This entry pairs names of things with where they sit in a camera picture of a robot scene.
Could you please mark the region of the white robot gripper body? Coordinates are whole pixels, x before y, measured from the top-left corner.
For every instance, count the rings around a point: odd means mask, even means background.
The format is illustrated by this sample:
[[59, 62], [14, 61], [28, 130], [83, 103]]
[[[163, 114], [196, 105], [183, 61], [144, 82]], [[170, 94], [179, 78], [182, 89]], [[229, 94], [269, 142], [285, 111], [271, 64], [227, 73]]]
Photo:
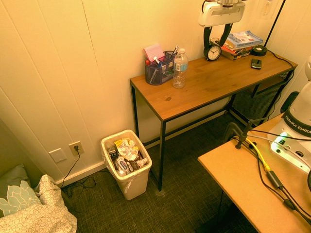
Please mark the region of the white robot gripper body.
[[205, 0], [198, 23], [202, 27], [236, 23], [241, 20], [244, 11], [242, 0]]

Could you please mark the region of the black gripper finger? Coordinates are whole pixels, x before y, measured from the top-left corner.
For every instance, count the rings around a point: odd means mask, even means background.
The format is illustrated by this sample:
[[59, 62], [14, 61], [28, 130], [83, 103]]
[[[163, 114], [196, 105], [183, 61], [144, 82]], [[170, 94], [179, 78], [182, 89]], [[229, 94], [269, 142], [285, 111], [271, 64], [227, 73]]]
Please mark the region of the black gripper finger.
[[211, 31], [212, 31], [212, 26], [204, 28], [204, 49], [209, 48]]
[[223, 46], [223, 45], [224, 45], [225, 41], [227, 40], [227, 37], [228, 37], [229, 34], [230, 34], [230, 31], [231, 31], [231, 29], [232, 29], [232, 26], [233, 26], [233, 23], [228, 23], [228, 24], [225, 25], [224, 32], [223, 32], [223, 34], [222, 34], [222, 36], [221, 36], [221, 39], [220, 39], [220, 41], [219, 41], [219, 45], [220, 45], [220, 46]]

